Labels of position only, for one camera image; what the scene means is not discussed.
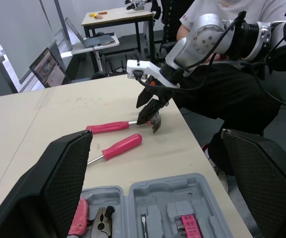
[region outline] black mesh panel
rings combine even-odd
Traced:
[[[53,226],[61,238],[67,236],[78,205],[90,142],[91,134],[88,134],[69,145],[61,164],[56,167],[54,175],[45,187],[45,201],[54,222]]]
[[[223,139],[239,190],[266,238],[278,237],[286,222],[286,178],[259,147],[243,138]]]

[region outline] table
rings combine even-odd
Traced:
[[[90,37],[90,30],[92,34],[95,35],[95,29],[103,28],[108,26],[117,26],[123,24],[135,24],[136,36],[137,36],[137,50],[141,53],[141,42],[138,22],[147,21],[148,22],[148,35],[149,35],[149,49],[150,49],[150,60],[155,61],[155,50],[154,50],[154,32],[153,32],[153,16],[154,14],[150,11],[134,11],[126,10],[126,7],[115,8],[111,10],[105,10],[106,15],[103,15],[103,19],[96,20],[94,17],[90,17],[90,12],[86,14],[84,20],[82,21],[82,26],[86,37]],[[106,55],[120,54],[124,52],[133,51],[134,49],[127,49],[122,51],[115,51],[107,53]]]
[[[78,54],[83,54],[83,53],[88,53],[88,52],[93,52],[93,51],[99,51],[102,49],[107,49],[110,47],[118,46],[120,44],[118,37],[116,35],[113,35],[111,37],[113,38],[113,40],[115,40],[115,42],[112,44],[104,45],[104,46],[85,48],[83,43],[78,42],[78,43],[73,45],[71,54],[72,55],[78,55]],[[91,61],[93,64],[93,68],[95,69],[97,67],[100,71],[103,71],[101,61],[99,60],[100,59],[99,52],[95,52],[94,54],[90,54],[90,55],[91,55]]]
[[[0,180],[47,93],[44,90],[0,97]]]
[[[51,141],[91,124],[136,120],[139,110],[135,105],[142,89],[126,75],[49,88],[0,181],[0,204]],[[144,126],[94,135],[89,160],[98,156],[102,149],[134,133],[140,133],[143,142],[122,156],[89,167],[83,188],[119,185],[128,194],[131,184],[137,181],[201,173],[206,177],[234,237],[252,238],[175,103],[171,101],[160,114],[162,127],[154,135]]]

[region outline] laptop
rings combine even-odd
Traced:
[[[43,51],[29,68],[45,88],[90,80],[90,78],[70,80],[48,48]]]
[[[68,24],[68,26],[71,28],[71,30],[74,32],[74,34],[81,41],[81,43],[84,45],[85,48],[104,46],[104,45],[112,44],[115,42],[115,40],[110,35],[91,37],[91,38],[84,40],[68,17],[66,17],[65,21]]]

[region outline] pink handle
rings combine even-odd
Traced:
[[[181,216],[187,238],[202,238],[197,221],[193,214]]]
[[[87,231],[87,221],[88,221],[88,202],[84,197],[80,197],[77,210],[73,217],[68,236],[78,236],[81,237]]]
[[[101,133],[101,132],[110,132],[116,130],[123,130],[129,128],[128,121],[117,121],[112,123],[107,123],[103,125],[89,125],[86,130],[92,130],[92,134]]]
[[[105,160],[110,160],[112,157],[121,155],[122,153],[140,145],[142,143],[142,136],[140,134],[134,134],[119,141],[111,146],[109,149],[103,150]]]

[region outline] white shirt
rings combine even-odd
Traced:
[[[246,22],[271,22],[286,20],[286,0],[195,0],[180,21],[191,29],[201,15],[213,13],[222,20],[234,20],[238,13],[246,11]]]

